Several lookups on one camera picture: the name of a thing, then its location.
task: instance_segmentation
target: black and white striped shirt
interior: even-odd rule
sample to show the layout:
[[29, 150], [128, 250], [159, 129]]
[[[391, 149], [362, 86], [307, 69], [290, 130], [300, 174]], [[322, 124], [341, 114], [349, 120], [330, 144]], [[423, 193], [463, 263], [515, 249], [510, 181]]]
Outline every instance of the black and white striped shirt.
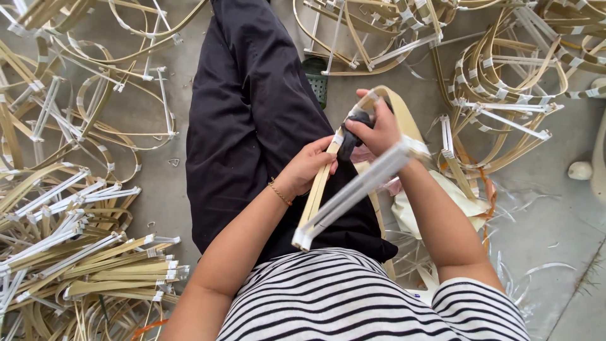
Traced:
[[432, 308], [359, 252], [316, 249], [255, 267], [217, 340], [530, 340], [517, 307], [472, 279], [450, 279]]

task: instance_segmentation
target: black cloth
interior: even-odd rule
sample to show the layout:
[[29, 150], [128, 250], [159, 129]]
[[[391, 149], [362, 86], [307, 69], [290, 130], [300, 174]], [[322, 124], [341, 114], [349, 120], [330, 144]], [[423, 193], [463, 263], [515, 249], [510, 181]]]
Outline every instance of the black cloth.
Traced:
[[[265, 0], [212, 1], [193, 81], [187, 131], [187, 196], [201, 253], [308, 143], [331, 135], [295, 45]], [[340, 162], [322, 204], [357, 175]], [[258, 263], [296, 252], [290, 242], [307, 197], [297, 197]], [[368, 197], [317, 236], [312, 248], [357, 250], [379, 262], [397, 247], [381, 239]]]

